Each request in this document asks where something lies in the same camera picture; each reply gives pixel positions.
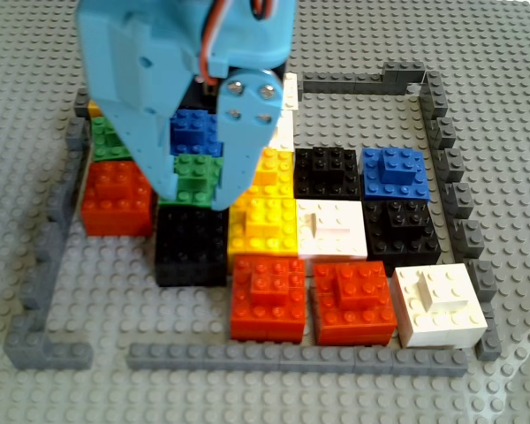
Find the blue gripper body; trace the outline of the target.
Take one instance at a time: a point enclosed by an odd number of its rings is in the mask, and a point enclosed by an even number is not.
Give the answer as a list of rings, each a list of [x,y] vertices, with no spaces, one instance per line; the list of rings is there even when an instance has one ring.
[[[258,20],[248,1],[230,1],[214,31],[208,72],[273,70],[292,46],[294,3],[275,1]],[[200,75],[209,1],[82,1],[76,11],[82,61],[92,89],[162,89]]]

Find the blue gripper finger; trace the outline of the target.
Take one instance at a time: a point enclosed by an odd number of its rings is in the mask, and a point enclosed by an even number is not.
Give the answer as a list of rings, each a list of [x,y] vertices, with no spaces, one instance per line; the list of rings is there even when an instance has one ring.
[[[178,175],[174,173],[170,154],[170,118],[176,112],[189,88],[191,77],[177,79],[165,77],[155,82],[154,104],[146,106],[124,100],[118,92],[126,93],[137,86],[132,82],[118,85],[112,77],[90,77],[88,88],[103,115],[109,119],[124,142],[132,159],[147,178],[156,193],[166,199],[175,199]]]
[[[282,81],[272,71],[237,69],[222,82],[216,116],[223,168],[216,186],[215,210],[227,209],[253,183],[282,105]]]

